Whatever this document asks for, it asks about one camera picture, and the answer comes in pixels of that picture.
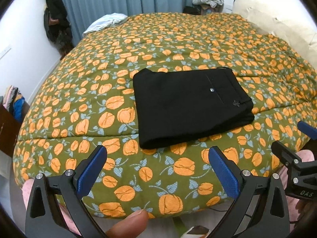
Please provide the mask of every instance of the green strap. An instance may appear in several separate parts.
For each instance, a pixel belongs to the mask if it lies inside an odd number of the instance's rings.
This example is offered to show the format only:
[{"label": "green strap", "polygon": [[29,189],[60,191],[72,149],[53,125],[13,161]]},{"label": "green strap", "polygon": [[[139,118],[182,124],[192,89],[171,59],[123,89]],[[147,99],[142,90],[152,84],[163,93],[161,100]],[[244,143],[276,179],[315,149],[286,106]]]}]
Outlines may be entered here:
[{"label": "green strap", "polygon": [[174,226],[178,232],[179,237],[188,231],[188,228],[184,225],[183,221],[179,216],[173,217]]}]

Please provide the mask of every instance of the brown wooden cabinet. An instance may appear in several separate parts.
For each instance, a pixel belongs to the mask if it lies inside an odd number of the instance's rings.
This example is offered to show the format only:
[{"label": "brown wooden cabinet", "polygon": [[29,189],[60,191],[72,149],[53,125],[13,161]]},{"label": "brown wooden cabinet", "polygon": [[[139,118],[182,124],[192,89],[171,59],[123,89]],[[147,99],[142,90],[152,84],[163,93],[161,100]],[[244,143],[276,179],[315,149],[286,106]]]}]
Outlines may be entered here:
[{"label": "brown wooden cabinet", "polygon": [[0,105],[0,150],[8,156],[13,156],[13,151],[21,124]]}]

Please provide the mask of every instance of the bed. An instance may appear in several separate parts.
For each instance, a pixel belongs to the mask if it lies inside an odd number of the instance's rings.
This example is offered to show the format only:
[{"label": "bed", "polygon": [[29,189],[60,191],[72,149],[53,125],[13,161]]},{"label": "bed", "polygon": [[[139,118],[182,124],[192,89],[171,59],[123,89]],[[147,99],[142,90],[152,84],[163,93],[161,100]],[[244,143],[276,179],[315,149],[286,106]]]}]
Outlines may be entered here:
[{"label": "bed", "polygon": [[[133,76],[143,68],[219,66],[231,68],[252,98],[254,122],[167,148],[140,149]],[[287,42],[257,34],[238,14],[132,16],[88,34],[45,80],[20,130],[15,181],[22,186],[39,171],[60,175],[102,144],[107,162],[83,198],[93,216],[124,218],[141,208],[150,218],[199,211],[227,199],[208,148],[218,146],[240,169],[269,176],[279,166],[271,143],[280,140],[298,151],[308,138],[297,122],[316,126],[316,83],[315,70]]]}]

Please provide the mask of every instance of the silver bolt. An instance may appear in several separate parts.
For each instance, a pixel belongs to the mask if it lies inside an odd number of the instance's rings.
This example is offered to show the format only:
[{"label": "silver bolt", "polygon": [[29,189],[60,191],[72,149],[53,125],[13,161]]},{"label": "silver bolt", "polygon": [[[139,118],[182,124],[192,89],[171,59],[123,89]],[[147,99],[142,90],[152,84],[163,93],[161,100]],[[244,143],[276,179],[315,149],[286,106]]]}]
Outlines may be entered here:
[{"label": "silver bolt", "polygon": [[274,179],[278,179],[280,176],[277,173],[272,174]]},{"label": "silver bolt", "polygon": [[244,176],[250,176],[250,175],[251,175],[251,172],[250,172],[249,170],[243,170],[243,171],[242,171],[242,174],[243,174]]},{"label": "silver bolt", "polygon": [[73,174],[73,172],[74,171],[72,169],[68,169],[68,170],[65,171],[65,175],[66,176],[71,176]]},{"label": "silver bolt", "polygon": [[43,174],[42,174],[42,173],[38,173],[38,174],[36,175],[36,178],[37,178],[37,179],[42,179],[42,177],[43,177]]}]

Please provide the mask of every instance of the folded black pants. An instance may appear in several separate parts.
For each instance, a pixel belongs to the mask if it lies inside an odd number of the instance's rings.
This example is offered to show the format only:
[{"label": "folded black pants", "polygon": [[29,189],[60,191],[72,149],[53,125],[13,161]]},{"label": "folded black pants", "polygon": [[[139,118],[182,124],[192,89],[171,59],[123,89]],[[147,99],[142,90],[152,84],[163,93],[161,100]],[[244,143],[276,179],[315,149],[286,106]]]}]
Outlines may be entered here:
[{"label": "folded black pants", "polygon": [[251,123],[252,99],[232,70],[152,72],[133,78],[139,145],[154,149]]}]

